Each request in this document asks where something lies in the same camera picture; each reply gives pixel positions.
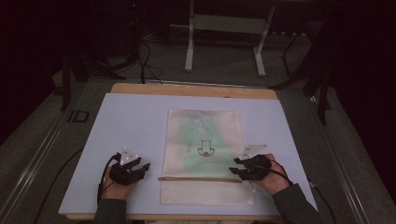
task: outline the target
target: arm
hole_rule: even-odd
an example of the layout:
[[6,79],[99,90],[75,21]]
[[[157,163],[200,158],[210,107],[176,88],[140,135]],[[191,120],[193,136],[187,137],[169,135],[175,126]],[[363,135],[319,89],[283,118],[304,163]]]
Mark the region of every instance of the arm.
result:
[[[272,163],[272,170],[286,175],[272,154],[266,155]],[[298,184],[290,185],[284,177],[270,172],[268,176],[259,181],[254,181],[264,188],[273,198],[279,214],[287,220],[286,223],[323,223],[318,211],[306,200]]]
[[110,169],[106,171],[102,200],[96,209],[93,224],[123,224],[126,221],[126,200],[136,183],[123,186],[113,182],[109,177]]

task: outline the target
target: table leg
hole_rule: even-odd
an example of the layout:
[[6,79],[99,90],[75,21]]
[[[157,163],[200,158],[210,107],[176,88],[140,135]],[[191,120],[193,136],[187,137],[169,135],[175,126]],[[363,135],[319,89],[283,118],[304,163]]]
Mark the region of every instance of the table leg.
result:
[[192,59],[194,55],[194,0],[190,0],[190,25],[189,25],[189,45],[187,46],[186,65],[184,67],[186,72],[192,71]]
[[270,11],[268,12],[266,23],[262,28],[262,37],[260,39],[260,43],[257,47],[253,48],[254,58],[256,59],[256,66],[257,66],[257,71],[259,73],[259,77],[265,76],[264,65],[262,63],[262,46],[264,45],[265,37],[267,37],[268,35],[268,30],[270,28],[274,11],[275,11],[275,6],[271,6]]

